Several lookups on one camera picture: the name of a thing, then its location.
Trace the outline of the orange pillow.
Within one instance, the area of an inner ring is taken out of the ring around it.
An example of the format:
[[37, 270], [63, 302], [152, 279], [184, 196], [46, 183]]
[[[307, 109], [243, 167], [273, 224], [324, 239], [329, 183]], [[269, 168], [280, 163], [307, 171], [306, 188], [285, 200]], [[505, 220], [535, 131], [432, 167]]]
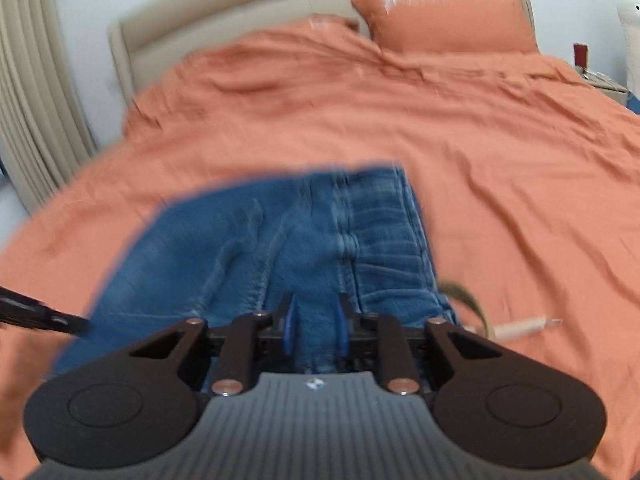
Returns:
[[373, 41], [399, 53], [535, 53], [520, 0], [350, 0]]
[[360, 26], [357, 20], [334, 14], [311, 14], [307, 18], [308, 26], [312, 29], [329, 30], [331, 27], [341, 27], [358, 34]]

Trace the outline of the white alpaca plush right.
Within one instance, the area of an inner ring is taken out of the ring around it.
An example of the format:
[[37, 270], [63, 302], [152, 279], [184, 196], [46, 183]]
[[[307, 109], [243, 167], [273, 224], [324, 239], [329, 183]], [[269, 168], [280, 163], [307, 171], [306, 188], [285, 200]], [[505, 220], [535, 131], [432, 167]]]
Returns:
[[639, 0], [617, 0], [617, 15], [626, 42], [627, 107], [639, 113]]

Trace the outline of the blue denim jeans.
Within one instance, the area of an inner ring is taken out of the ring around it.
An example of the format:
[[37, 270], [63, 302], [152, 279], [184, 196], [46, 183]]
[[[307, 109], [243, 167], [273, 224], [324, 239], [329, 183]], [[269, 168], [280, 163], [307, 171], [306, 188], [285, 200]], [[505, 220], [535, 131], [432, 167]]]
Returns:
[[378, 166], [250, 181], [163, 210], [99, 294], [87, 336], [53, 370], [64, 374], [174, 325], [224, 326], [296, 310], [294, 367], [328, 374], [338, 361], [341, 296], [362, 314], [422, 327], [454, 322], [405, 171]]

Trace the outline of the beige curtain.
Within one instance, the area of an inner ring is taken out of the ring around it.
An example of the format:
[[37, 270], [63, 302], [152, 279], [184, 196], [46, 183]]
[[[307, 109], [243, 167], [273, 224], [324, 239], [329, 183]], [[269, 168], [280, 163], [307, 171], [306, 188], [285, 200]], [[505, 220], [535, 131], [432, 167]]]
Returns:
[[54, 0], [1, 0], [1, 159], [27, 211], [47, 203], [97, 152]]

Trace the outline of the orange duvet cover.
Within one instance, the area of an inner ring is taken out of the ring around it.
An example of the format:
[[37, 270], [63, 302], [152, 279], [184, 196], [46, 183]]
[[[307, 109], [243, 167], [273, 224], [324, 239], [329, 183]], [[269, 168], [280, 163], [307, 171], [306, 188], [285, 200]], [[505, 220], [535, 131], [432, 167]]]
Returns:
[[132, 102], [119, 144], [32, 216], [1, 283], [88, 312], [158, 208], [231, 182], [396, 162], [438, 275], [495, 322], [560, 318], [514, 347], [608, 411], [597, 466], [639, 470], [639, 118], [535, 54], [382, 51], [307, 18], [190, 55]]

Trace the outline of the dark red cup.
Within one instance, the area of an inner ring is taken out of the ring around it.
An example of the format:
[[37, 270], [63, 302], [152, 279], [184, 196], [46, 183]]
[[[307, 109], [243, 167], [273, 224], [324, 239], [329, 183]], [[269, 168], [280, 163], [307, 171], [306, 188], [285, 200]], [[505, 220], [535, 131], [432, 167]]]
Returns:
[[588, 46], [586, 44], [573, 44], [574, 64], [582, 70], [588, 65]]

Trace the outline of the beige right nightstand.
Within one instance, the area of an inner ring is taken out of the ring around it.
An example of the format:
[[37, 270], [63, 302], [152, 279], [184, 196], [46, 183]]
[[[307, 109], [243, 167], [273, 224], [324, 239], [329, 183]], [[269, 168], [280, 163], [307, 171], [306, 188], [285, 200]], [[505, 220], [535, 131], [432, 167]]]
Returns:
[[621, 106], [627, 106], [628, 90], [622, 84], [614, 81], [609, 76], [605, 76], [601, 73], [590, 72], [590, 70], [585, 70], [582, 73], [582, 78], [584, 78], [590, 86], [598, 89], [605, 96], [608, 96]]

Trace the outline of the orange pillow left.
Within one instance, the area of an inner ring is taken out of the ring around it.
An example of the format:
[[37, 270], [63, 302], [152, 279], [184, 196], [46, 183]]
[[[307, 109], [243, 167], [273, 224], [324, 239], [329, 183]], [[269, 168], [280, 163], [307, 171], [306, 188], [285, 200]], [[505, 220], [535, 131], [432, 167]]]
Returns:
[[358, 34], [360, 26], [357, 20], [334, 14], [311, 14], [307, 18], [308, 26], [312, 29], [329, 30], [331, 27], [341, 27]]

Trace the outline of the orange pillow right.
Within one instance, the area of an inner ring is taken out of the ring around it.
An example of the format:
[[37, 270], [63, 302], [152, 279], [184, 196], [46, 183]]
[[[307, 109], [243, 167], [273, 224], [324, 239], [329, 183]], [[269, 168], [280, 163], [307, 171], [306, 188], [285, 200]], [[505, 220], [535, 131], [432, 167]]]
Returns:
[[350, 0], [373, 41], [399, 53], [535, 53], [520, 0]]

